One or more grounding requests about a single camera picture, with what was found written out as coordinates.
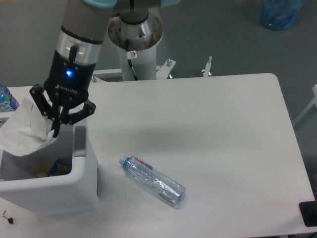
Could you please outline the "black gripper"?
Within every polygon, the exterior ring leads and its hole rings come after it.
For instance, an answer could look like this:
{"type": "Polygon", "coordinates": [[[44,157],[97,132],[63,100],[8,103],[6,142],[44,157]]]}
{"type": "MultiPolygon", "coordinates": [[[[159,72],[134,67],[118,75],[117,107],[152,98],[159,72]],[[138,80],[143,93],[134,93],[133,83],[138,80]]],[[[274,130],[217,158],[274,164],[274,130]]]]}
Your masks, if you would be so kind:
{"type": "Polygon", "coordinates": [[[95,112],[96,105],[87,99],[100,50],[100,44],[81,41],[60,31],[48,79],[44,86],[35,84],[29,90],[40,113],[53,122],[53,137],[58,136],[62,124],[74,125],[95,112]],[[52,105],[45,98],[45,91],[52,105]],[[69,113],[82,103],[83,109],[69,113]]]}

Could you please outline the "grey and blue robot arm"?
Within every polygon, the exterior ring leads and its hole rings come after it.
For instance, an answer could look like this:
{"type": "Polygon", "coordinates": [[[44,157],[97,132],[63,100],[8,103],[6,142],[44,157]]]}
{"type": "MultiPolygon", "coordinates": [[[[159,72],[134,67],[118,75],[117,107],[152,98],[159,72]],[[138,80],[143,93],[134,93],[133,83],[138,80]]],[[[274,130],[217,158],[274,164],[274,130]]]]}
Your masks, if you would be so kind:
{"type": "Polygon", "coordinates": [[[157,79],[156,47],[163,29],[149,9],[175,4],[174,0],[68,1],[49,76],[30,90],[41,114],[52,121],[54,137],[62,124],[75,124],[94,113],[88,88],[105,36],[118,48],[123,80],[157,79]]]}

